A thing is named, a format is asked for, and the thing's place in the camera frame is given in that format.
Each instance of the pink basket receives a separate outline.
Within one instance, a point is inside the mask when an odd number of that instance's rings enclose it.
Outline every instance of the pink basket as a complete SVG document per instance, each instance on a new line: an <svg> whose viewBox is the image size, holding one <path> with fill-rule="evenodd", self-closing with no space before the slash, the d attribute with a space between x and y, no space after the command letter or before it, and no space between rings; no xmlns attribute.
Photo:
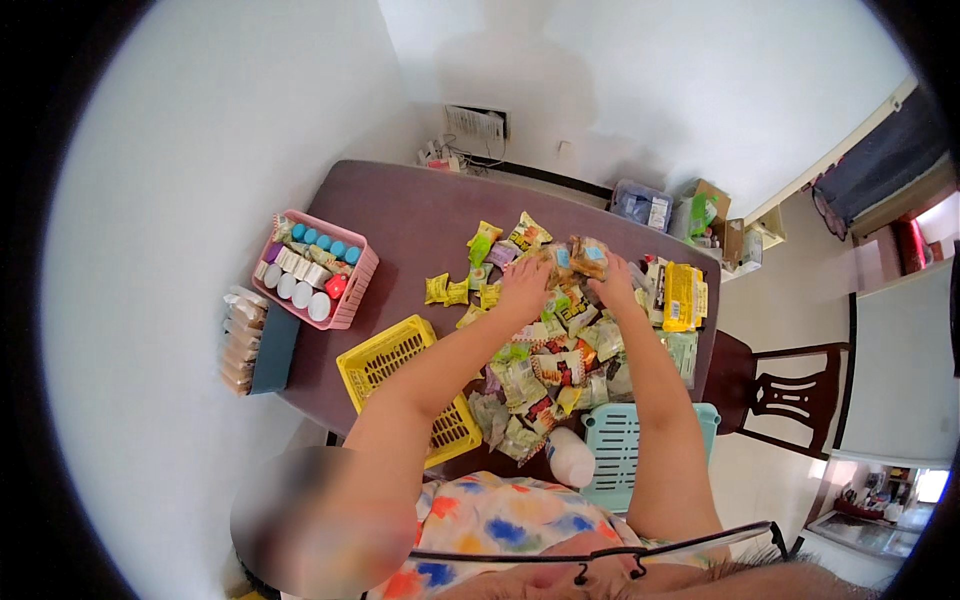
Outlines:
<svg viewBox="0 0 960 600"><path fill-rule="evenodd" d="M373 276L373 271L376 270L376 265L380 263L380 258L376 255L376 252L371 250L370 246L367 245L367 238L358 233L354 233L348 229L338 228L327 221L321 221L316 217L303 214L299 210L284 211L283 216L294 223L303 223L307 227L316 229L319 233L329 235L334 240L340 240L348 246L356 246L360 249L360 259L357 260L357 264L353 268L353 275L350 276L350 280L347 282L347 290L340 297L340 300L336 302L333 314L323 321L316 322L310 319L305 308L297 308L289 300L283 300L274 290L268 290L263 284L263 281L260 281L255 276L251 276L253 287L259 290L264 296L270 298L280 306L283 306L300 317L303 321L318 329L346 329L350 327L350 324L353 323L353 315L356 314L357 306L360 305L360 300L367 291L370 278ZM259 260L266 260L267 250L269 250L273 244L273 238L268 238L267 243L263 246L263 252L260 253Z"/></svg>

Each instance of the chair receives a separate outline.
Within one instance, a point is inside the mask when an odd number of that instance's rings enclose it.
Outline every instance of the chair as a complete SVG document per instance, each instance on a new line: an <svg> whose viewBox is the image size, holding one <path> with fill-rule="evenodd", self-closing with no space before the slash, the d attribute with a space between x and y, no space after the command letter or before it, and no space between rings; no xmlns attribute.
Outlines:
<svg viewBox="0 0 960 600"><path fill-rule="evenodd" d="M840 352L850 344L835 342L753 352L733 336L717 330L713 356L707 373L703 402L716 407L723 420L717 435L739 433L805 456L826 460L824 452L830 421L840 392ZM756 376L756 363L771 358L790 358L825 354L827 367L806 377L780 377L768 372ZM813 430L810 444L804 447L744 428L748 411L755 415L777 415L796 420Z"/></svg>

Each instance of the white plastic bottle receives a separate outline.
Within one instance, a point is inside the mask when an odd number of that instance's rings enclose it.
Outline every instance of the white plastic bottle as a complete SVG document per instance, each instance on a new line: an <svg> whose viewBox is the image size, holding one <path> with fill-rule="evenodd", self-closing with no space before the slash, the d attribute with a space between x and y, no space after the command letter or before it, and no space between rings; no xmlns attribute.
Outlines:
<svg viewBox="0 0 960 600"><path fill-rule="evenodd" d="M546 458L557 481L571 488L584 488L593 480L596 458L580 437L566 427L557 427L546 439Z"/></svg>

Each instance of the wooden table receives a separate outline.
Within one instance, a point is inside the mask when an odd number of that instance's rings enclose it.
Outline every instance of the wooden table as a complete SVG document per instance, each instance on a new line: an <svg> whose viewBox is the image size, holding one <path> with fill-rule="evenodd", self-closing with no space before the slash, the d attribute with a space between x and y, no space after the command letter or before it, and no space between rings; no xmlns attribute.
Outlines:
<svg viewBox="0 0 960 600"><path fill-rule="evenodd" d="M280 395L328 430L346 436L356 412L344 388L336 358L411 315L432 323L437 337L455 330L466 309L424 305L423 281L444 272L453 281L468 274L467 240L487 221L509 232L526 210L555 239L570 234L595 237L628 260L656 254L689 263L705 273L708 317L697 350L692 401L700 401L707 381L716 332L719 264L683 242L591 206L507 183L433 169L358 160L333 166L307 213L367 237L380 264L350 329L319 331L302 326L287 389ZM579 419L568 426L583 432ZM523 468L486 444L441 463L430 474L452 479L476 470L500 476L551 480L543 453Z"/></svg>

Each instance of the floral shirt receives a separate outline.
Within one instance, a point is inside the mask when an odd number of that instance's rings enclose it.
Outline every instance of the floral shirt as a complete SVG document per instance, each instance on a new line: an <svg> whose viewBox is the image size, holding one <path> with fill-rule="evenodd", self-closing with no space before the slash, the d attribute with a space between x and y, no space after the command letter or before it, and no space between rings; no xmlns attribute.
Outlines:
<svg viewBox="0 0 960 600"><path fill-rule="evenodd" d="M665 543L639 538L623 519L569 488L527 477L505 479L486 471L423 484L417 522L417 548L460 554L539 554L584 531L598 532L621 546ZM701 555L669 562L707 566ZM479 573L512 567L407 561L367 597L430 597Z"/></svg>

